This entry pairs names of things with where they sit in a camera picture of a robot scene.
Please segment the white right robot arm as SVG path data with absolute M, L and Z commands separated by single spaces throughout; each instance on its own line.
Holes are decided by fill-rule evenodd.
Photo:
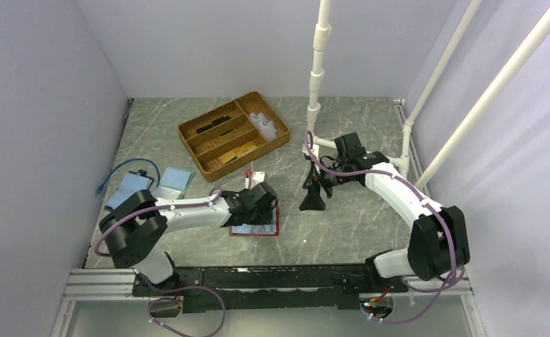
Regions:
M 368 152 L 356 133 L 335 139 L 337 156 L 326 166 L 313 152 L 313 134 L 304 134 L 303 149 L 310 160 L 304 181 L 307 194 L 300 203 L 302 211 L 324 211 L 321 196 L 332 197 L 336 186 L 357 182 L 380 196 L 405 221 L 410 240 L 403 249 L 391 249 L 365 261 L 364 282 L 368 289 L 381 291 L 391 278 L 416 276 L 423 281 L 445 278 L 452 286 L 463 275 L 470 261 L 469 243 L 463 212 L 446 207 L 427 197 L 404 178 L 389 158 Z

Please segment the red leather card holder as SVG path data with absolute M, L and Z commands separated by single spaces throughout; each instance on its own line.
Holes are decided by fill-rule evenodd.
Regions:
M 249 225 L 229 227 L 231 237 L 277 237 L 280 234 L 280 208 L 273 210 L 271 223 L 266 225 Z

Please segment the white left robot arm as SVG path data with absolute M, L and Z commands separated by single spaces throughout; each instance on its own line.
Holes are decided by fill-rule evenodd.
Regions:
M 269 224 L 277 206 L 277 194 L 266 182 L 238 192 L 215 189 L 196 199 L 170 200 L 139 190 L 99 222 L 94 252 L 111 258 L 116 268 L 141 272 L 158 293 L 168 295 L 177 289 L 179 276 L 172 259 L 157 248 L 164 234 Z

